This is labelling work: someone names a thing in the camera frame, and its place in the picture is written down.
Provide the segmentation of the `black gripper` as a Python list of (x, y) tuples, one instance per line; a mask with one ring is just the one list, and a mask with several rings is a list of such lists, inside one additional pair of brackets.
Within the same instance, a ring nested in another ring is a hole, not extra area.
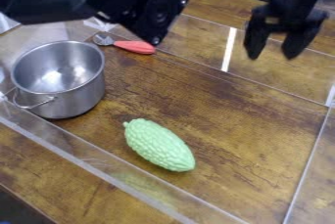
[(310, 9), (308, 12), (293, 8), (279, 11), (270, 5), (254, 7), (246, 24), (243, 47), (247, 56), (255, 60), (266, 43), (269, 33), (285, 32), (281, 52), (287, 60), (304, 51), (320, 31), (328, 13)]

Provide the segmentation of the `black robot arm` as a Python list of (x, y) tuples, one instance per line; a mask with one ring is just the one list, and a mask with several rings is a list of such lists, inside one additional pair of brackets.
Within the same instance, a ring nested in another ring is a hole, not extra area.
[[(326, 19), (326, 13), (314, 8), (316, 2), (267, 0), (251, 9), (243, 39), (250, 59), (258, 57), (273, 33), (286, 35), (281, 51), (287, 59), (296, 58)], [(187, 3), (188, 0), (0, 0), (0, 13), (21, 24), (96, 17), (121, 25), (143, 41), (157, 45)]]

